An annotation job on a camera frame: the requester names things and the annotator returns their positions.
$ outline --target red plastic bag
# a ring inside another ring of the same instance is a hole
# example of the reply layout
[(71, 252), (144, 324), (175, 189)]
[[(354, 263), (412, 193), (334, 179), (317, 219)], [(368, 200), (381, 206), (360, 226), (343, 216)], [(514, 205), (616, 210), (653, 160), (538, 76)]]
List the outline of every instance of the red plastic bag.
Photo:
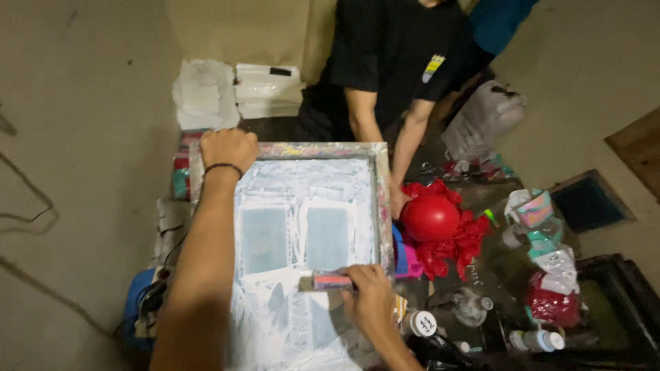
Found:
[(573, 327), (579, 323), (580, 300), (575, 291), (569, 295), (541, 288), (546, 273), (536, 272), (529, 280), (527, 305), (532, 316), (545, 323), (562, 327)]
[(458, 274), (465, 281), (465, 267), (472, 263), (472, 259), (481, 253), (481, 242), (488, 233), (488, 219), (481, 216), (475, 219), (470, 210), (461, 209), (463, 199), (456, 191), (447, 188), (443, 181), (436, 181), (424, 187), (419, 183), (410, 183), (401, 187), (403, 193), (415, 198), (421, 195), (441, 195), (456, 206), (459, 213), (459, 226), (456, 233), (447, 240), (437, 243), (420, 243), (413, 240), (404, 231), (404, 242), (415, 248), (417, 259), (424, 268), (424, 274), (431, 281), (435, 276), (445, 277), (449, 267), (445, 259), (456, 261)]

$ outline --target black bracelet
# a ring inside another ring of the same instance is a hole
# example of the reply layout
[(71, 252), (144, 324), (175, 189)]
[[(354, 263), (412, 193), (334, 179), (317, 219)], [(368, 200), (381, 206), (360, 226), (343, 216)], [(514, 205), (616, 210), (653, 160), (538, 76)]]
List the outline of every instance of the black bracelet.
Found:
[(236, 166), (234, 164), (225, 164), (225, 163), (213, 164), (213, 165), (209, 166), (208, 168), (206, 168), (204, 170), (204, 175), (208, 174), (211, 170), (213, 170), (215, 168), (233, 168), (234, 170), (236, 170), (238, 172), (238, 180), (243, 179), (243, 172), (238, 168), (238, 166)]

